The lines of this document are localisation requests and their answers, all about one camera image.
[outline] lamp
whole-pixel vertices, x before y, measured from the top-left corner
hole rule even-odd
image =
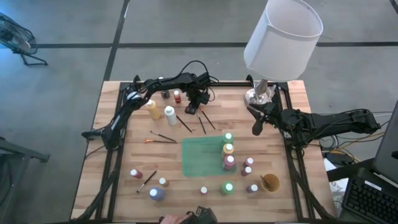
[[[271,97],[268,80],[295,80],[305,70],[323,31],[314,9],[301,0],[268,0],[244,49],[248,73],[264,77],[245,95],[245,103],[264,104]]]

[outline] concrete floor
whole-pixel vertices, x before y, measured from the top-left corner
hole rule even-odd
[[[40,44],[110,44],[124,0],[5,0],[0,12]],[[307,0],[323,20],[320,42],[398,42],[389,0]],[[247,42],[265,0],[131,0],[120,43]],[[111,49],[39,49],[48,67],[26,67],[0,49],[0,136],[40,152],[31,162],[14,210],[15,223],[68,220],[86,142]],[[353,108],[391,111],[398,99],[398,47],[317,47],[305,73],[313,112]],[[189,60],[204,61],[220,80],[246,76],[243,48],[118,49],[110,80],[174,76]],[[192,65],[193,72],[201,67]],[[378,117],[383,123],[388,116]],[[360,159],[379,141],[354,144]]]

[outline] paint bottle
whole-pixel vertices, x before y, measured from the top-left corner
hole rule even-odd
[[[159,109],[157,109],[156,103],[153,100],[149,100],[147,103],[147,109],[152,119],[159,119],[160,113]]]
[[[200,188],[200,193],[203,195],[207,194],[207,187]]]
[[[251,167],[245,167],[243,170],[242,170],[242,172],[241,172],[241,174],[242,174],[242,176],[247,176],[247,175],[249,175],[251,173]]]
[[[174,100],[176,103],[181,103],[181,96],[180,96],[180,92],[178,90],[174,91]]]
[[[247,158],[245,161],[244,161],[244,164],[243,164],[243,166],[244,167],[251,167],[252,165],[253,165],[253,162],[254,162],[254,160],[253,160],[253,158]]]
[[[165,178],[160,178],[159,179],[159,184],[161,185],[161,186],[163,186],[163,187],[167,187],[167,186],[169,186],[169,183],[170,182],[168,182]]]
[[[225,182],[220,188],[222,195],[229,195],[234,192],[234,185],[231,182]]]
[[[225,144],[222,153],[223,158],[226,156],[231,156],[233,152],[234,152],[234,146],[230,143]]]
[[[170,98],[170,91],[168,90],[162,90],[160,91],[160,95],[162,95],[163,99],[169,99]]]
[[[139,172],[139,171],[136,170],[136,169],[132,169],[132,170],[130,171],[130,174],[131,174],[133,177],[137,178],[137,179],[141,179],[141,178],[142,178],[142,172]]]
[[[149,191],[149,197],[155,201],[162,201],[166,197],[166,192],[158,187],[154,187]]]
[[[234,137],[232,136],[231,133],[226,133],[223,135],[223,142],[224,142],[224,144],[227,144],[227,143],[233,144]]]
[[[167,122],[170,126],[177,124],[177,116],[175,115],[174,108],[171,106],[166,106],[164,109],[164,115],[166,116]]]
[[[223,168],[224,170],[231,170],[235,167],[235,158],[233,156],[226,156],[224,158]]]
[[[252,185],[249,185],[248,187],[246,187],[246,191],[248,193],[256,192],[258,189],[259,189],[259,187],[256,184],[252,184]]]

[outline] fan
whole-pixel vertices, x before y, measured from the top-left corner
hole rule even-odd
[[[37,52],[35,37],[30,30],[23,28],[10,17],[0,12],[0,44],[11,49],[14,54],[19,54],[25,65],[48,65],[40,58],[32,56]],[[28,63],[26,57],[41,61],[40,63]]]

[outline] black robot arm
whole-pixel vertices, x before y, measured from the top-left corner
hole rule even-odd
[[[141,84],[137,83],[137,80],[139,78],[135,78],[134,82],[124,90],[123,105],[111,122],[101,129],[82,133],[83,137],[90,140],[93,136],[101,136],[107,150],[117,149],[121,136],[124,136],[123,126],[127,123],[131,113],[144,106],[157,91],[179,88],[183,93],[187,93],[190,103],[185,108],[185,112],[189,114],[195,114],[201,103],[206,105],[209,102],[210,94],[207,89],[211,80],[207,72],[199,77],[192,73],[180,73],[173,78],[148,79],[144,82],[144,88],[141,88]]]
[[[263,123],[279,128],[292,147],[306,147],[312,140],[347,132],[372,134],[381,128],[373,114],[366,109],[351,110],[343,113],[320,115],[304,113],[300,110],[280,110],[273,97],[272,102],[248,107],[256,123],[252,133],[258,136]]]

